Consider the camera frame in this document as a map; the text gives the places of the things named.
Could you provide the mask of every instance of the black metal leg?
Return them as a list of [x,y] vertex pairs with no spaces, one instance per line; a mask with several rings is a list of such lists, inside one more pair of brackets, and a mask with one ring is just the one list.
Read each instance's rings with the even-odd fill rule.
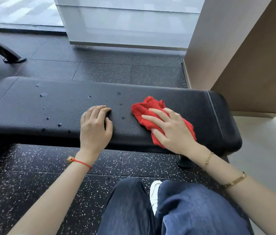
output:
[[183,155],[176,155],[176,163],[181,168],[193,168],[195,163]]
[[22,63],[26,61],[26,58],[19,56],[13,50],[9,49],[7,46],[1,43],[0,43],[0,55],[2,55],[5,58],[3,59],[5,63]]

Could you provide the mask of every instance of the weight bench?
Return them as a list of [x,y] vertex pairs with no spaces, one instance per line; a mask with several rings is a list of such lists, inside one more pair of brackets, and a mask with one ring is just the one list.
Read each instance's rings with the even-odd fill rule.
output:
[[154,145],[150,131],[131,113],[132,104],[149,95],[188,120],[197,141],[216,155],[241,148],[228,105],[213,91],[26,77],[0,80],[0,141],[79,147],[81,115],[91,106],[106,105],[112,108],[108,116],[114,127],[106,149],[173,154]]

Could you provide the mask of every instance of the denim jeans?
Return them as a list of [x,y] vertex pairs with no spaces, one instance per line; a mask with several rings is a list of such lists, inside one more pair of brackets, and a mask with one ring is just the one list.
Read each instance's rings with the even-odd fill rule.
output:
[[154,216],[143,184],[126,178],[114,187],[97,235],[249,235],[247,225],[221,195],[201,184],[169,180],[159,187]]

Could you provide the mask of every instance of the white sneaker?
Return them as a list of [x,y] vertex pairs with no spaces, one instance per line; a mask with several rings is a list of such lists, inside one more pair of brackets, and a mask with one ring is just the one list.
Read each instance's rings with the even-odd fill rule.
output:
[[156,215],[157,200],[158,200],[157,194],[158,194],[158,190],[159,190],[161,183],[162,183],[161,181],[156,180],[156,181],[152,182],[152,184],[150,186],[150,202],[152,205],[152,210],[153,210],[154,215]]

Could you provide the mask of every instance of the red cloth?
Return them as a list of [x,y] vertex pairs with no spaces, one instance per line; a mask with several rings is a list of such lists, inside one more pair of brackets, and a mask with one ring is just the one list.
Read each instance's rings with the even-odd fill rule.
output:
[[[169,116],[169,114],[164,111],[163,109],[165,108],[165,104],[164,104],[164,101],[160,100],[160,101],[157,101],[156,99],[154,99],[153,97],[151,96],[148,96],[147,98],[144,99],[143,102],[141,103],[136,103],[136,104],[133,104],[131,106],[131,112],[132,114],[136,117],[136,119],[138,120],[138,122],[145,126],[147,128],[147,130],[151,130],[153,128],[159,130],[162,134],[165,135],[165,133],[163,132],[163,130],[157,126],[156,124],[146,120],[146,119],[143,119],[141,117],[141,115],[150,115],[150,116],[155,116],[157,118],[159,118],[160,120],[162,120],[157,114],[153,113],[152,111],[149,110],[149,108],[154,108],[154,109],[158,109],[158,110],[161,110],[163,111],[165,114],[167,114]],[[195,132],[193,131],[193,126],[191,123],[189,123],[187,120],[185,120],[183,118],[188,130],[191,132],[193,138],[196,140],[196,135],[195,135]],[[153,143],[155,145],[159,145],[161,146],[162,148],[165,148],[160,142],[159,140],[153,135],[153,133],[151,132],[151,136],[152,136],[152,140],[153,140]]]

